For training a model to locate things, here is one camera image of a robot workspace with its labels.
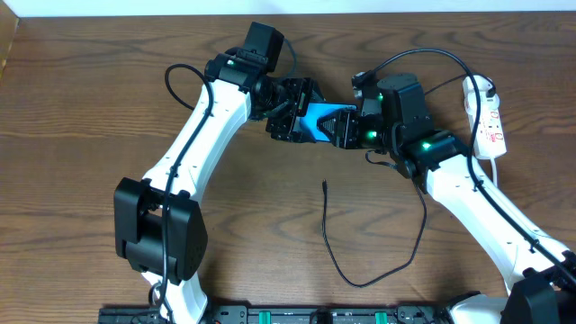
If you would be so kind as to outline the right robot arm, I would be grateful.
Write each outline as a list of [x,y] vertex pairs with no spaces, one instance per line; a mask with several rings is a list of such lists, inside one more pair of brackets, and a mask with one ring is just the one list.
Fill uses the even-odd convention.
[[315,140],[389,154],[389,166],[445,206],[498,268],[508,297],[478,292],[450,302],[447,323],[573,323],[575,254],[540,230],[485,175],[450,131],[435,128],[412,74],[370,80],[360,107],[313,103],[304,125]]

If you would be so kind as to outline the blue Samsung Galaxy smartphone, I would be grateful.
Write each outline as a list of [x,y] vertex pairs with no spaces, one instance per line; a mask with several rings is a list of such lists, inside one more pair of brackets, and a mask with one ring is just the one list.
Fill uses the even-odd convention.
[[356,111],[357,106],[344,103],[310,103],[306,114],[300,118],[300,128],[306,135],[311,136],[315,142],[329,142],[329,137],[319,129],[318,120],[341,110]]

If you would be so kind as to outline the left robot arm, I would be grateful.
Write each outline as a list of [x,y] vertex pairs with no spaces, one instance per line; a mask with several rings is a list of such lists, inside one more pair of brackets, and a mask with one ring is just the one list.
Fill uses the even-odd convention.
[[150,282],[149,310],[127,323],[197,323],[208,299],[197,270],[208,242],[201,214],[206,185],[225,148],[248,121],[265,121],[272,139],[306,142],[299,118],[320,99],[315,82],[273,77],[288,40],[252,22],[244,44],[210,60],[197,75],[202,91],[166,154],[140,179],[124,177],[113,196],[115,249]]

